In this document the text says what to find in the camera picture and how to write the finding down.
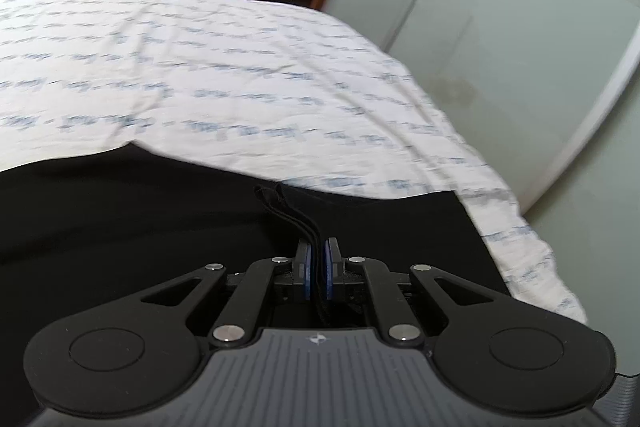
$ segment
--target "bed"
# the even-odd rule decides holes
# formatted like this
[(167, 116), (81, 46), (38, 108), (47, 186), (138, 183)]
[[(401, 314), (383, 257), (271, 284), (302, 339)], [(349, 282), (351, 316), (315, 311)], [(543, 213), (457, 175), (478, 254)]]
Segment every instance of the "bed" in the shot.
[(455, 190), (513, 296), (586, 320), (500, 177), (398, 61), (249, 0), (0, 0), (0, 170), (137, 140), (328, 192)]

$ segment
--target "mattress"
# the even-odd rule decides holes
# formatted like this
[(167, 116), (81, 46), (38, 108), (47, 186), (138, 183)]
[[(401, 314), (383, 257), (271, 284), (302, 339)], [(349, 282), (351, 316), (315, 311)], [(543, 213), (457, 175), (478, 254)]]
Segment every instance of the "mattress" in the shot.
[(586, 320), (513, 193), (398, 61), (249, 0), (2, 0), (0, 169), (155, 152), (375, 198), (455, 190), (512, 295)]

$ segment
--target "bed sheet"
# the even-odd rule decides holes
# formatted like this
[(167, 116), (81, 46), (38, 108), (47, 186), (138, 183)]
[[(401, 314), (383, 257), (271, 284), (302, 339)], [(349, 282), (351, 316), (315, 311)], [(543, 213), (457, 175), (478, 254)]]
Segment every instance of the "bed sheet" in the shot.
[(249, 0), (2, 0), (0, 169), (138, 140), (289, 184), (455, 190), (512, 294), (584, 322), (502, 179), (398, 61), (320, 12)]

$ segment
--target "triangular cutout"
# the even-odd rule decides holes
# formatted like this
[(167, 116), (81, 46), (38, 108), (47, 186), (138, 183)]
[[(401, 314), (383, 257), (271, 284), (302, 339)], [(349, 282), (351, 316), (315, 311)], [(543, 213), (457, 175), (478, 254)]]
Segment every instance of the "triangular cutout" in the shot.
[(194, 288), (202, 281), (202, 279), (194, 278), (182, 281), (175, 286), (164, 288), (157, 293), (148, 295), (142, 299), (143, 302), (149, 304), (158, 304), (160, 306), (177, 306), (184, 301)]
[(464, 286), (459, 286), (454, 282), (443, 279), (442, 277), (437, 277), (436, 283), (438, 283), (440, 288), (446, 291), (447, 295), (451, 297), (453, 302), (455, 302), (458, 306), (471, 306), (473, 304), (483, 304), (493, 301), (493, 299), (485, 295), (476, 293), (469, 288), (465, 288)]

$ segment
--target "metal pin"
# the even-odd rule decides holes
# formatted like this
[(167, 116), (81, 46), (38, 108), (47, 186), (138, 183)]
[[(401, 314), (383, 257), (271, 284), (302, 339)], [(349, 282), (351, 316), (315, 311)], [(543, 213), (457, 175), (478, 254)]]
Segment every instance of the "metal pin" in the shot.
[(213, 330), (213, 337), (222, 342), (239, 341), (244, 337), (244, 330), (240, 326), (227, 324)]
[(411, 324), (396, 324), (389, 328), (389, 336), (396, 341), (412, 341), (420, 336), (420, 330)]

